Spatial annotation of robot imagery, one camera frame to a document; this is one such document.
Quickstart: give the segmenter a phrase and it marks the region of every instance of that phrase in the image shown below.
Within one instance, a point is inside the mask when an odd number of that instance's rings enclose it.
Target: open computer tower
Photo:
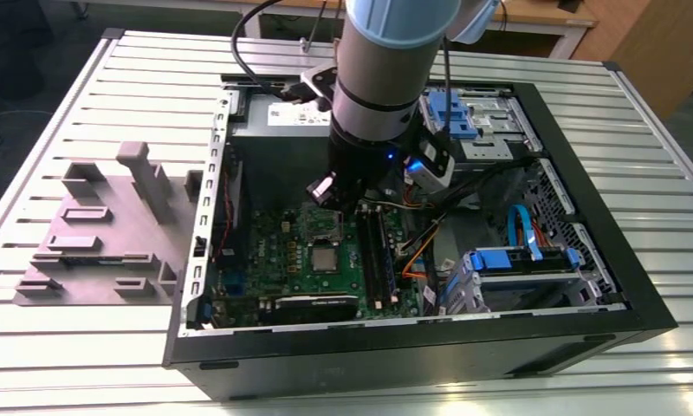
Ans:
[[[487,175],[407,274],[412,210],[308,201],[328,114],[224,84],[164,358],[213,400],[552,374],[676,327],[535,86],[457,82],[453,93],[455,179],[537,158]],[[431,204],[403,168],[385,183],[372,198]]]

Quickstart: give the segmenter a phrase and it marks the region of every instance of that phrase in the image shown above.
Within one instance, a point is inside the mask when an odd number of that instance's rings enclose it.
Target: blue led light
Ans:
[[[420,160],[416,160],[413,163],[409,164],[408,172],[416,172],[423,167],[424,167],[424,165],[421,164]]]

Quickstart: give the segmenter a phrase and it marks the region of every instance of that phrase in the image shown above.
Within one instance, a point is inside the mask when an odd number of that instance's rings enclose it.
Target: green circuit board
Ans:
[[[385,232],[393,244],[404,239],[401,215],[384,213]],[[357,319],[416,316],[419,304],[413,288],[399,290],[397,302],[376,309],[369,306],[363,276],[360,242],[355,218],[304,205],[297,210],[255,211],[249,238],[249,265],[239,276],[221,273],[219,288],[241,282],[236,296],[225,295],[228,324],[257,326],[256,299],[268,296],[343,294],[360,299]]]

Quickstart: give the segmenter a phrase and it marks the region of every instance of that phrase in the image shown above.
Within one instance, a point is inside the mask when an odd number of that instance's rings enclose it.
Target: silver metal panel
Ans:
[[[293,42],[243,40],[263,74],[296,75],[331,59]],[[70,160],[118,174],[120,141],[148,141],[169,176],[201,167],[219,72],[240,73],[217,36],[128,31],[102,41],[0,203],[0,408],[65,413],[693,414],[693,171],[637,93],[595,62],[453,54],[457,79],[533,81],[625,231],[680,328],[616,348],[563,374],[347,393],[236,407],[209,404],[158,367],[168,307],[20,308],[9,303],[48,230]],[[439,64],[432,73],[441,78]],[[118,404],[146,406],[117,406]],[[66,406],[81,406],[72,410]]]
[[[685,179],[592,177],[600,193],[693,195],[693,183]]]
[[[615,212],[693,212],[693,196],[636,194],[603,194],[601,196]]]

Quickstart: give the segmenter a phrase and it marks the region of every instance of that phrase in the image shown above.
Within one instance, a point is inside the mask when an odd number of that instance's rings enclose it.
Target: ram slot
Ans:
[[[393,295],[395,295],[395,271],[393,271],[393,252],[391,251],[391,242],[388,238],[388,232],[385,230],[385,219],[383,217],[383,212],[377,212],[377,224],[379,224],[379,232],[380,232],[380,255],[381,255],[381,264],[383,264],[383,281],[385,282],[385,294],[388,299],[385,300],[389,303],[393,303]]]
[[[383,286],[379,281],[380,262],[377,261],[372,239],[372,231],[369,227],[369,212],[357,213],[357,239],[360,241],[361,251],[361,269],[365,278],[365,294],[368,297],[368,305],[375,309],[383,308]]]

